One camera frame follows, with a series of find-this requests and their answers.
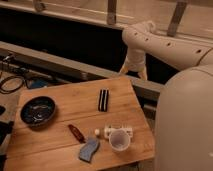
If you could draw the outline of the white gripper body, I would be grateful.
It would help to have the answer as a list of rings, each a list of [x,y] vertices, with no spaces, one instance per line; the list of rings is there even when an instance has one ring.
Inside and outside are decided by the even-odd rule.
[[[138,49],[128,49],[125,66],[133,72],[140,72],[146,67],[145,52]]]

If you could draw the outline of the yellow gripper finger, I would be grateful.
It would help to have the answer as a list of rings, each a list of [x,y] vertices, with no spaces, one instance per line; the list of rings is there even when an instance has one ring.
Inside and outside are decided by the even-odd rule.
[[[126,65],[122,65],[119,74],[127,74],[128,73],[128,68],[126,67]]]
[[[142,70],[138,73],[139,77],[143,80],[146,80],[147,79],[147,72],[146,70]]]

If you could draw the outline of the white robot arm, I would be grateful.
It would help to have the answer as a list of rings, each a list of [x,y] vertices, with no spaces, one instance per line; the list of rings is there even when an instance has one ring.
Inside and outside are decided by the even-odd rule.
[[[126,26],[127,56],[148,53],[178,73],[160,92],[155,171],[213,171],[213,43],[159,35],[152,21]]]

